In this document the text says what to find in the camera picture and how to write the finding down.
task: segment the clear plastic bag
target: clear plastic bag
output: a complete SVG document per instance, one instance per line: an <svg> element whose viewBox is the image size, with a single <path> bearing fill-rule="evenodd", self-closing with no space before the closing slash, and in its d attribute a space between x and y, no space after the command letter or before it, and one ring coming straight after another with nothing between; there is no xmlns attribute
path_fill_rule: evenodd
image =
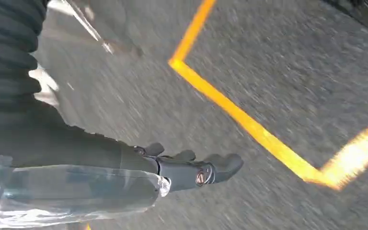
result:
<svg viewBox="0 0 368 230"><path fill-rule="evenodd" d="M9 167L0 156L0 228L114 219L146 211L168 186L156 174L88 166Z"/></svg>

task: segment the asphalt ground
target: asphalt ground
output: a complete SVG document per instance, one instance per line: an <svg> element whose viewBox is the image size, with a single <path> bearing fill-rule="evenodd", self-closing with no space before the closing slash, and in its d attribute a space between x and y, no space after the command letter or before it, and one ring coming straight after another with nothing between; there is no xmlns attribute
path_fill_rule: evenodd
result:
<svg viewBox="0 0 368 230"><path fill-rule="evenodd" d="M103 11L118 9L141 58L41 38L36 56L60 85L66 120L132 145L246 163L227 183L92 229L368 229L368 170L341 192L301 181L168 66L200 0L123 3ZM84 34L56 13L46 25ZM315 167L368 127L368 29L320 1L218 0L186 63Z"/></svg>

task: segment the black pants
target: black pants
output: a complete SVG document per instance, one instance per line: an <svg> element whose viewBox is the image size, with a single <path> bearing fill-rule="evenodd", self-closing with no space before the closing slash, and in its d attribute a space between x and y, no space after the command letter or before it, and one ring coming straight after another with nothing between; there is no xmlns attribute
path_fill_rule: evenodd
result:
<svg viewBox="0 0 368 230"><path fill-rule="evenodd" d="M29 54L48 0L0 0L0 155L13 166L88 165L157 172L123 142L88 134L64 123L55 108L37 101L38 81L28 75L37 67Z"/></svg>

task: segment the yellow parking line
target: yellow parking line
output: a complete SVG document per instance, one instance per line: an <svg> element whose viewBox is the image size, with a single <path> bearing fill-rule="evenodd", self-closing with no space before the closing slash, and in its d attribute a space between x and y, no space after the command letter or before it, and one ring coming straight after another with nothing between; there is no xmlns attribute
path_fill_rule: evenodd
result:
<svg viewBox="0 0 368 230"><path fill-rule="evenodd" d="M184 63L216 0L204 0L169 60L170 66L194 88L214 101L237 121L259 144L306 182L340 190L368 167L368 129L341 149L321 171L312 167L292 149L269 133L241 108L215 89Z"/></svg>
<svg viewBox="0 0 368 230"><path fill-rule="evenodd" d="M248 116L241 108L215 89L206 80L202 79L194 70L185 63L173 60L170 66L186 79L194 88L205 94L232 118L237 121L248 133L273 156L283 162L291 171L303 180L317 179L320 172L308 164L293 150L283 144L275 136L269 133L262 125Z"/></svg>
<svg viewBox="0 0 368 230"><path fill-rule="evenodd" d="M345 145L321 169L334 189L342 189L368 168L368 128Z"/></svg>
<svg viewBox="0 0 368 230"><path fill-rule="evenodd" d="M195 14L193 21L187 28L187 32L171 59L183 61L185 57L187 57L187 54L193 47L194 41L198 37L205 20L208 18L215 1L216 0L204 0L199 6L197 14Z"/></svg>

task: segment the person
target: person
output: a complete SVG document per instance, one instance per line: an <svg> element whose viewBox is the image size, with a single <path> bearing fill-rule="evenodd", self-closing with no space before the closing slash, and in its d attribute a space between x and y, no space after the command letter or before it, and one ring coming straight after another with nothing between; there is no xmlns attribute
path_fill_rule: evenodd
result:
<svg viewBox="0 0 368 230"><path fill-rule="evenodd" d="M36 100L30 55L48 0L0 0L0 228L26 228L144 211L168 192L230 179L241 157L190 151L160 156L160 144L130 146L67 125Z"/></svg>

